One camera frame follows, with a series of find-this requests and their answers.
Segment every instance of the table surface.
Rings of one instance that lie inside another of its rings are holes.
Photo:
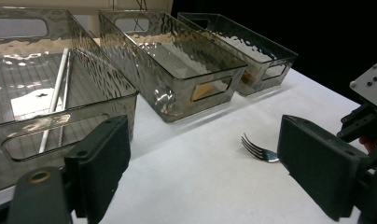
[[[256,160],[241,136],[277,149],[284,114],[331,133],[359,105],[290,69],[282,85],[165,123],[138,95],[132,157],[101,223],[336,223],[285,166]],[[357,140],[350,143],[365,151]],[[0,202],[11,197],[0,193]],[[339,223],[357,223],[359,211]],[[74,223],[87,223],[76,218]]]

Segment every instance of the plastic bin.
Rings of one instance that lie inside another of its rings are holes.
[[[99,18],[102,49],[165,122],[230,101],[247,66],[162,11]]]
[[[138,90],[63,9],[0,8],[0,189],[63,156]]]
[[[281,85],[298,54],[219,14],[178,12],[177,19],[247,62],[242,96]]]

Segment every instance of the fork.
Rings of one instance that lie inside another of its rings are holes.
[[[256,146],[255,144],[249,141],[249,139],[246,136],[246,133],[244,133],[244,138],[242,137],[242,144],[250,153],[252,153],[257,159],[261,161],[266,161],[266,162],[279,161],[276,152]]]

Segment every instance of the transparent gray plastic bin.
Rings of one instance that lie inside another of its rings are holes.
[[[138,90],[67,10],[0,8],[0,190],[63,156]]]
[[[251,95],[281,85],[298,54],[222,15],[178,12],[177,19],[247,62],[237,91]]]
[[[102,49],[165,122],[230,101],[247,66],[162,11],[99,18]]]

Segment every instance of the dark background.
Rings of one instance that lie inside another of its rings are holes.
[[[221,14],[299,54],[292,68],[361,103],[349,83],[377,63],[377,2],[174,0],[177,12]]]

